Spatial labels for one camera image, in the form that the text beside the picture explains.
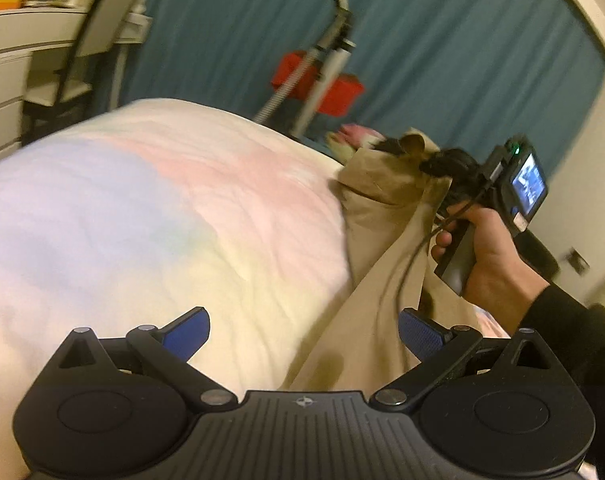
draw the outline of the metal screw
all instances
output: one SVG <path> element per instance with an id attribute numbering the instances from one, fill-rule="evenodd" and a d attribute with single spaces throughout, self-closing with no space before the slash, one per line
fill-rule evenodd
<path id="1" fill-rule="evenodd" d="M 385 406 L 398 406 L 407 400 L 407 394 L 394 388 L 387 388 L 376 394 L 376 400 Z"/>
<path id="2" fill-rule="evenodd" d="M 200 396 L 200 400 L 210 406 L 223 406 L 233 400 L 233 395 L 227 390 L 207 390 Z"/>

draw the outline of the vacuum hose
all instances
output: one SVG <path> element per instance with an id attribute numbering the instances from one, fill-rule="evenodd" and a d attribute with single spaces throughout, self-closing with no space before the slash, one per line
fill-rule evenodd
<path id="1" fill-rule="evenodd" d="M 282 83 L 281 87 L 271 96 L 271 99 L 266 102 L 265 106 L 260 108 L 260 111 L 253 118 L 254 123 L 264 124 L 265 121 L 271 117 L 271 114 L 274 113 L 287 98 L 300 79 L 302 79 L 304 73 L 307 72 L 307 69 L 315 62 L 319 54 L 320 51 L 317 47 L 311 48 L 307 54 L 305 54 L 305 57 L 302 58 L 302 61 L 300 61 L 296 70 L 291 73 L 284 83 Z"/>

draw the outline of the chair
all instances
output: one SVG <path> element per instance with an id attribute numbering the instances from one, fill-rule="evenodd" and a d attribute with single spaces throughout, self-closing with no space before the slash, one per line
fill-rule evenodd
<path id="1" fill-rule="evenodd" d="M 92 86 L 78 76 L 78 61 L 111 49 L 134 2 L 93 0 L 68 49 L 62 69 L 29 73 L 23 104 L 23 114 L 29 118 L 29 125 L 26 131 L 23 130 L 23 144 L 68 126 L 60 126 L 60 123 L 68 121 L 71 110 L 76 107 L 82 106 L 83 118 L 87 117 Z"/>

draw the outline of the camera screen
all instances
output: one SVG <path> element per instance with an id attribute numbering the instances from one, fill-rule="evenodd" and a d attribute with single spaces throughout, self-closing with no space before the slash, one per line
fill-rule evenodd
<path id="1" fill-rule="evenodd" d="M 544 180 L 533 154 L 529 155 L 522 169 L 512 182 L 515 192 L 524 207 L 524 213 L 529 214 L 545 190 Z"/>

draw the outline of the black cord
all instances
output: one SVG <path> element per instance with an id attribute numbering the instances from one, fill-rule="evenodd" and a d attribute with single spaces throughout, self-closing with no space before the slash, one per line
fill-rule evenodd
<path id="1" fill-rule="evenodd" d="M 411 254 L 411 258 L 409 258 L 409 263 L 407 264 L 405 271 L 402 273 L 402 278 L 400 278 L 400 283 L 397 287 L 397 293 L 396 293 L 396 312 L 397 313 L 400 312 L 400 296 L 402 295 L 402 291 L 405 288 L 405 280 L 407 279 L 409 270 L 411 270 L 411 267 L 413 266 L 413 263 L 415 262 L 415 259 L 417 258 L 418 254 L 420 254 L 420 251 L 422 250 L 422 248 L 425 246 L 425 244 L 429 243 L 429 240 L 431 240 L 431 238 L 436 236 L 448 224 L 450 224 L 451 222 L 457 220 L 462 215 L 464 215 L 464 213 L 466 213 L 471 208 L 471 206 L 473 206 L 474 204 L 476 204 L 478 202 L 478 200 L 480 200 L 480 198 L 484 195 L 484 193 L 486 193 L 489 190 L 490 187 L 491 187 L 491 183 L 489 182 L 489 183 L 487 183 L 486 186 L 484 186 L 482 188 L 482 190 L 472 200 L 470 200 L 467 203 L 467 205 L 465 205 L 458 212 L 455 212 L 454 214 L 447 216 L 447 218 L 445 218 L 444 220 L 439 222 L 439 224 L 436 226 L 436 228 L 433 231 L 431 231 L 428 235 L 426 235 L 422 239 L 422 241 L 420 241 L 420 244 L 418 245 L 418 247 L 415 248 L 415 250 Z"/>

